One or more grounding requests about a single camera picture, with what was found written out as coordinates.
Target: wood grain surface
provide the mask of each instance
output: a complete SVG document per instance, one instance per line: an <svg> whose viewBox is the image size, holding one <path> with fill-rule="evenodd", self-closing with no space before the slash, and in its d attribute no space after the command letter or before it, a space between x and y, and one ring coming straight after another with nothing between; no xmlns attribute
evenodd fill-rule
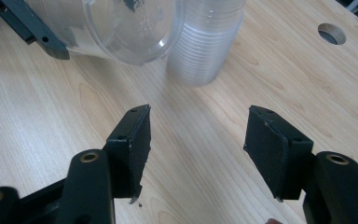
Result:
<svg viewBox="0 0 358 224"><path fill-rule="evenodd" d="M324 22L346 43L321 39ZM218 78L200 88L177 83L165 60L52 59L0 19L0 186L22 197L64 178L77 152L101 148L143 104L152 150L142 207L116 200L117 223L304 223L302 201L274 200L242 150L248 108L279 113L313 152L358 161L358 19L333 0L249 0Z"/></svg>

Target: clear plastic cup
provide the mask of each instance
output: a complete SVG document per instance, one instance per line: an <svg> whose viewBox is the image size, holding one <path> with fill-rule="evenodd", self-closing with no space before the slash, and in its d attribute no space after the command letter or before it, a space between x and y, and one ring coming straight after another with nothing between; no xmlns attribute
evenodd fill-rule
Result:
<svg viewBox="0 0 358 224"><path fill-rule="evenodd" d="M141 65L165 56L185 20L184 0L26 0L76 53Z"/></svg>
<svg viewBox="0 0 358 224"><path fill-rule="evenodd" d="M186 22L168 57L168 71L190 86L218 75L244 15L245 0L187 0Z"/></svg>

